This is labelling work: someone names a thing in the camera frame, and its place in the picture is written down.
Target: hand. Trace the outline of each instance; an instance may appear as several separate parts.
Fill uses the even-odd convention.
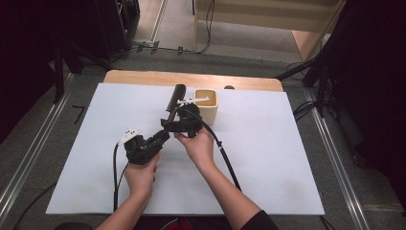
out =
[[[124,175],[130,190],[130,195],[152,195],[154,173],[156,173],[156,170],[158,169],[157,163],[160,158],[161,152],[156,154],[148,163],[144,165],[128,164]]]
[[[193,138],[179,132],[174,133],[174,136],[185,146],[186,152],[199,170],[214,165],[214,137],[206,128],[200,129]]]

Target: paper cup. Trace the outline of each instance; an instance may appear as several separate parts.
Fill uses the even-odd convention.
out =
[[[196,99],[209,97],[208,101],[196,102],[196,105],[200,109],[200,116],[203,118],[203,122],[207,125],[212,125],[218,108],[217,93],[213,89],[196,89],[194,90],[194,97]]]

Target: forearm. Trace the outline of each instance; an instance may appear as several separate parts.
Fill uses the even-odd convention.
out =
[[[212,189],[233,229],[241,229],[260,211],[260,207],[238,190],[216,165],[198,169]]]
[[[130,195],[128,199],[114,212],[99,228],[103,229],[117,229],[126,230],[133,229],[141,214],[146,209],[150,194],[134,194]]]

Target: black foam handle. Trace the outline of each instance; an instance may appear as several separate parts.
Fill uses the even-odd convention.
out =
[[[166,110],[167,112],[170,113],[168,121],[173,121],[173,119],[175,118],[175,111],[176,108],[179,106],[177,101],[178,100],[182,101],[185,97],[185,94],[186,94],[186,85],[176,84]]]

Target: metal frame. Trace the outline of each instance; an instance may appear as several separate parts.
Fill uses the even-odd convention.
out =
[[[309,101],[316,101],[314,94],[308,89],[304,89],[305,96]],[[344,199],[349,207],[350,214],[356,229],[358,230],[370,230],[368,221],[365,217],[362,205],[358,200],[358,196],[353,189],[350,178],[347,175],[346,169],[341,161],[340,154],[335,148],[334,141],[328,130],[326,120],[322,118],[316,108],[312,109],[313,117],[316,122],[317,128],[319,128],[323,142],[326,146],[328,158],[331,161],[331,166],[334,169],[337,176],[338,183],[340,184],[341,191],[343,192]]]
[[[51,133],[57,118],[59,117],[63,107],[66,104],[71,92],[71,86],[75,81],[75,76],[69,74],[65,80],[66,92],[62,96],[59,103],[52,106],[48,116],[46,117],[44,123],[42,124],[39,132],[36,134],[30,148],[25,154],[23,160],[21,161],[18,169],[15,171],[9,185],[4,190],[0,197],[0,227],[6,220],[7,214],[9,213],[12,205],[14,204],[19,192],[21,191],[27,177],[33,168],[36,158],[41,153],[41,150]]]

